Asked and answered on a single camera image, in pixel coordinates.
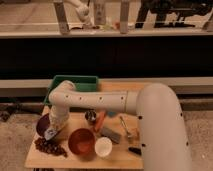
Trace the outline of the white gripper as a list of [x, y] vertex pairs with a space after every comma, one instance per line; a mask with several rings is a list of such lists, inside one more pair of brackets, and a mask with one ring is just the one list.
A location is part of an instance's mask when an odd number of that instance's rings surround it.
[[66, 125], [69, 119], [69, 109], [67, 107], [53, 106], [50, 110], [50, 127], [44, 132], [44, 138], [49, 141], [53, 139], [59, 131]]

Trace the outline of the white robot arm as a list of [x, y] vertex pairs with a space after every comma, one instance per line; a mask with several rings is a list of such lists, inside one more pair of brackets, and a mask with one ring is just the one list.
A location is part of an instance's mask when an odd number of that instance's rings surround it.
[[175, 92], [162, 83], [138, 91], [79, 92], [65, 80], [49, 93], [49, 102], [47, 140], [64, 127], [72, 107], [132, 114], [138, 120], [144, 171], [192, 171], [181, 105]]

